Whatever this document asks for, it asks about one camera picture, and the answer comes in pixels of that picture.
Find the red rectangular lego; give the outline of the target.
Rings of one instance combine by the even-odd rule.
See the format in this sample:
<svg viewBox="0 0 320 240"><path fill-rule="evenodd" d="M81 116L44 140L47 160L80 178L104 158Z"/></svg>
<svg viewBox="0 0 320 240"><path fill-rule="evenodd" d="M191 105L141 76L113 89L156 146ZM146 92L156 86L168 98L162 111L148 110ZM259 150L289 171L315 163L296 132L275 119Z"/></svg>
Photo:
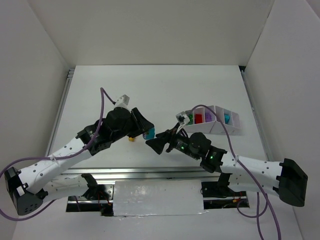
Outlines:
<svg viewBox="0 0 320 240"><path fill-rule="evenodd" d="M203 121L203 116L202 116L202 114L198 114L198 113L196 113L195 115L194 115L194 123L195 124L202 124L204 121Z"/></svg>

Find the teal oval printed lego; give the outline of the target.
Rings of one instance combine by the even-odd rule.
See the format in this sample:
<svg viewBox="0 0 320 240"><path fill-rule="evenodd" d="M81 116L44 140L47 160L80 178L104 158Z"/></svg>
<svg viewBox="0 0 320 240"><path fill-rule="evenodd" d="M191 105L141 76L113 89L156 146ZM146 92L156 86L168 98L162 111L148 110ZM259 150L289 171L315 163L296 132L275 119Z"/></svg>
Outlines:
<svg viewBox="0 0 320 240"><path fill-rule="evenodd" d="M144 132L143 134L142 134L142 137L143 137L143 139L144 140L152 140L152 139L154 139L155 138L155 128L153 127L153 128L150 128L149 130L147 130L146 132Z"/></svg>

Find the small green square lego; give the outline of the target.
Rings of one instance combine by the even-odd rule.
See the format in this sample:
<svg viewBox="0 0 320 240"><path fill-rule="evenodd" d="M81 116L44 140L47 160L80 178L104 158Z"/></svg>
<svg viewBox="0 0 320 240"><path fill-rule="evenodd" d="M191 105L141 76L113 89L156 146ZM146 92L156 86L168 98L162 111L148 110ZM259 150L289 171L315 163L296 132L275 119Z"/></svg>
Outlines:
<svg viewBox="0 0 320 240"><path fill-rule="evenodd" d="M187 116L189 118L188 125L193 125L194 124L194 115L193 114L188 114Z"/></svg>

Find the teal and brown lego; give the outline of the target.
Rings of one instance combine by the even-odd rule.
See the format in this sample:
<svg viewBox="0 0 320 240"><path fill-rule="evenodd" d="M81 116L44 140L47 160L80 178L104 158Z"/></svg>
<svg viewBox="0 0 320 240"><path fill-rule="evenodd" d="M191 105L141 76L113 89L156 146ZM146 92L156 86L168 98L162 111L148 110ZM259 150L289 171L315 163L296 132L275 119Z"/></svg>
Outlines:
<svg viewBox="0 0 320 240"><path fill-rule="evenodd" d="M226 114L226 113L223 116L224 116L224 123L228 124L230 119L231 119L231 116L229 114Z"/></svg>

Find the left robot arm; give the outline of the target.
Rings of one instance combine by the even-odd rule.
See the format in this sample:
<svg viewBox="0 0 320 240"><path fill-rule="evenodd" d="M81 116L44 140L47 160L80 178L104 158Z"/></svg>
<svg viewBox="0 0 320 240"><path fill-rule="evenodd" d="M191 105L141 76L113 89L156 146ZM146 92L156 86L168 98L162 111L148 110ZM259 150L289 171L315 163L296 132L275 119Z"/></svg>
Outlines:
<svg viewBox="0 0 320 240"><path fill-rule="evenodd" d="M6 189L17 214L27 220L43 203L52 204L63 197L94 192L99 185L89 173L61 180L56 177L110 148L116 141L124 137L137 137L153 127L154 124L136 107L132 110L115 107L106 117L100 116L94 124L86 126L51 155L36 157L36 163L22 169L9 164L0 174L5 179Z"/></svg>

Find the lilac rectangular lego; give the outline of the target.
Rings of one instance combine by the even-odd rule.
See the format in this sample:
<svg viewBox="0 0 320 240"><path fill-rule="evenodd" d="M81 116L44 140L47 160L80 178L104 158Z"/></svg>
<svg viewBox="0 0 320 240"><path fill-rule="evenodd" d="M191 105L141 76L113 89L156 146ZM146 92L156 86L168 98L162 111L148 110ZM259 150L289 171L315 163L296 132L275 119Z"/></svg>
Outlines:
<svg viewBox="0 0 320 240"><path fill-rule="evenodd" d="M215 116L212 115L210 112L206 112L205 113L205 122L206 123L210 123L213 122L215 120Z"/></svg>

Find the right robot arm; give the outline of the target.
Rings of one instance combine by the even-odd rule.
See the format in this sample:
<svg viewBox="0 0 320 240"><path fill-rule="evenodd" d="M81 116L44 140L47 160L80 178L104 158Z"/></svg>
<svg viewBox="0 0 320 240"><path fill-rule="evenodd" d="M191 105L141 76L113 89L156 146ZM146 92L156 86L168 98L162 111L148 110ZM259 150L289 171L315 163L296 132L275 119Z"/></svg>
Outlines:
<svg viewBox="0 0 320 240"><path fill-rule="evenodd" d="M218 185L233 192L260 192L278 196L284 203L303 207L305 205L308 176L292 159L263 161L232 155L212 145L201 132L187 137L174 130L158 133L146 144L157 154L177 150L195 160L209 173L220 174Z"/></svg>

